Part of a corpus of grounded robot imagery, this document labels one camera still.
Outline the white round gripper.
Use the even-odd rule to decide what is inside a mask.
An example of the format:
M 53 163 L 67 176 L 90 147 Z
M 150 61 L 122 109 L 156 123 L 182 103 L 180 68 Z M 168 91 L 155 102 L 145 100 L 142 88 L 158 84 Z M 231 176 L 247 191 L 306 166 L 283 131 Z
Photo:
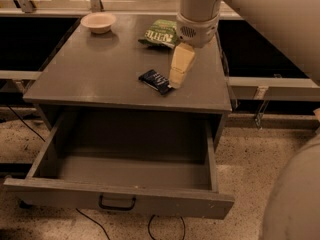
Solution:
M 209 43 L 217 32 L 220 14 L 206 21 L 195 21 L 177 15 L 176 33 L 180 43 L 174 50 L 169 72 L 169 85 L 179 89 L 195 60 L 195 48 L 202 48 Z

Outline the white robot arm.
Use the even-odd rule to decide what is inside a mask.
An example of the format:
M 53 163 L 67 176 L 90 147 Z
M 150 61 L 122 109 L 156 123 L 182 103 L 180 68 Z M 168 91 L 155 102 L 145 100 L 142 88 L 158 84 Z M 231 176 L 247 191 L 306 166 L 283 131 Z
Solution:
M 180 0 L 180 40 L 203 47 L 225 2 L 314 83 L 320 81 L 320 0 Z M 320 240 L 320 136 L 294 155 L 276 180 L 259 240 Z

